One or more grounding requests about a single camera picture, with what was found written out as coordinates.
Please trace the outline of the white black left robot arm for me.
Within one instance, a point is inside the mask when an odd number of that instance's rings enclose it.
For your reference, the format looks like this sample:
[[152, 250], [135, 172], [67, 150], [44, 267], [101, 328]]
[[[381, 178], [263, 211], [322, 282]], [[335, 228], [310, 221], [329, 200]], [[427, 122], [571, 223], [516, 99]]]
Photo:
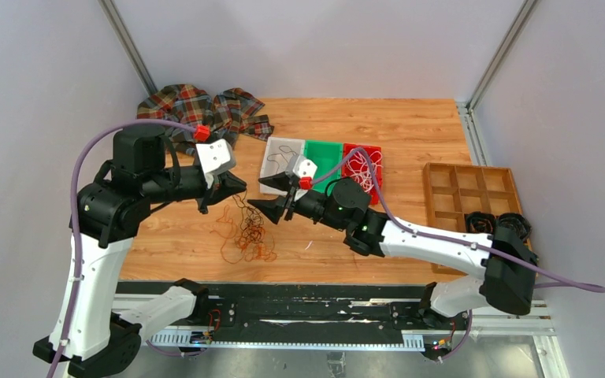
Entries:
[[195, 160], [171, 167], [176, 152], [167, 136], [182, 124], [134, 120], [105, 130], [113, 139], [113, 156], [94, 180], [79, 187], [79, 173], [90, 148], [77, 158], [70, 189], [71, 266], [54, 330], [33, 346], [54, 376], [60, 363], [73, 377], [108, 377], [123, 372], [142, 343], [181, 320], [216, 328], [207, 289], [181, 279], [164, 293], [123, 313], [113, 311], [119, 275], [139, 226], [168, 204], [194, 200], [200, 213], [246, 190], [232, 173], [236, 164], [230, 143], [214, 138], [208, 127], [191, 126]]

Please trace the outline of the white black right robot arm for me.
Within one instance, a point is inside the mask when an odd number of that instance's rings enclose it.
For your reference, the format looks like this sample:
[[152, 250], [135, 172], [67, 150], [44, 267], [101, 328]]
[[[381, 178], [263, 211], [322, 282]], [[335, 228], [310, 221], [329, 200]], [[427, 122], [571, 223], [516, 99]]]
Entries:
[[418, 315], [429, 328], [485, 306], [529, 314], [537, 257], [516, 232], [502, 227], [491, 234], [449, 232], [406, 222], [369, 203], [370, 196], [350, 179], [337, 180], [328, 193], [290, 188], [275, 199], [249, 200], [274, 224], [299, 215], [344, 232], [344, 244], [357, 254], [413, 258], [464, 272], [459, 279], [426, 286]]

